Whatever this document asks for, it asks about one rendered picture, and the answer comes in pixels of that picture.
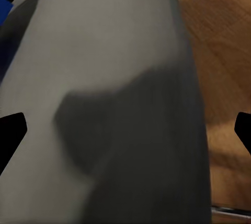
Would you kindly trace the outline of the folder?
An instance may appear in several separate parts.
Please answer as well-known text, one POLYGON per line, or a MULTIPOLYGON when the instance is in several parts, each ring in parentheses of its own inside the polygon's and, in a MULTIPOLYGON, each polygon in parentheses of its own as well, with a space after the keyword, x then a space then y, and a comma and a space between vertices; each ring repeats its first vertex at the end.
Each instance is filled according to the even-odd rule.
POLYGON ((13 4, 9 2, 8 0, 0 0, 0 27, 4 23, 12 7, 13 7, 13 4))

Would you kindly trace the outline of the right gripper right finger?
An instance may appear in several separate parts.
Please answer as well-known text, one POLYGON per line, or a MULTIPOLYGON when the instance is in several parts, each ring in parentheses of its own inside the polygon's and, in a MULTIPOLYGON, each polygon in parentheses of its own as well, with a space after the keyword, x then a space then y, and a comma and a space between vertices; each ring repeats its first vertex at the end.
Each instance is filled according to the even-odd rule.
POLYGON ((239 112, 234 130, 251 154, 251 114, 239 112))

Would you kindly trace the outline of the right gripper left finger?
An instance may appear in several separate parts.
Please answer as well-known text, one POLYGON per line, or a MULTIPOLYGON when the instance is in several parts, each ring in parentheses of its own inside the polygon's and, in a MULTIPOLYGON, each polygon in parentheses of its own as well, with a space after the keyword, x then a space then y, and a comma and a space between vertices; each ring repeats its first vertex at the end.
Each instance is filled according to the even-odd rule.
POLYGON ((0 118, 0 175, 27 133, 22 112, 0 118))

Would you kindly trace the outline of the swivel chair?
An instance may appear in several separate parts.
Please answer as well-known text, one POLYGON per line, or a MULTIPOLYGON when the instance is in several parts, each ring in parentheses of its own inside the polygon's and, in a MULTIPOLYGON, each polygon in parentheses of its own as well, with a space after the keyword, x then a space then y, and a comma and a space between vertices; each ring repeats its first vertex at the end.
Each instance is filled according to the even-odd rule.
POLYGON ((0 224, 251 222, 211 202, 206 122, 179 0, 14 0, 0 118, 27 133, 0 175, 0 224))

